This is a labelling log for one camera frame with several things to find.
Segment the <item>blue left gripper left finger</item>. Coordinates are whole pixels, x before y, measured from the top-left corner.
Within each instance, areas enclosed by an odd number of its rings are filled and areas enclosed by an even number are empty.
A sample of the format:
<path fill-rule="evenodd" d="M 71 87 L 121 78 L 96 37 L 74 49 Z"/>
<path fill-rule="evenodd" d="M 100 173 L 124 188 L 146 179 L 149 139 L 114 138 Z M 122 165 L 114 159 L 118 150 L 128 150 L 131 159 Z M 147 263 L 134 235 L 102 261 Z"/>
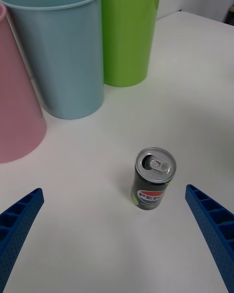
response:
<path fill-rule="evenodd" d="M 37 188 L 0 214 L 1 293 L 43 203 L 42 189 Z"/>

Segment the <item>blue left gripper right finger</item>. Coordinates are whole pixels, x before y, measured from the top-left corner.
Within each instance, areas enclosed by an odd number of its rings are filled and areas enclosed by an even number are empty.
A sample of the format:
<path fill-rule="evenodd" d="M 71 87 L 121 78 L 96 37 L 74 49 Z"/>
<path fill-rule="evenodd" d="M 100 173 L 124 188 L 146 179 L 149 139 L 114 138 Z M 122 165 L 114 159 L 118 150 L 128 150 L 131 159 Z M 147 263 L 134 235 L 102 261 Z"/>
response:
<path fill-rule="evenodd" d="M 185 200 L 209 247 L 228 292 L 234 292 L 234 214 L 193 185 Z"/>

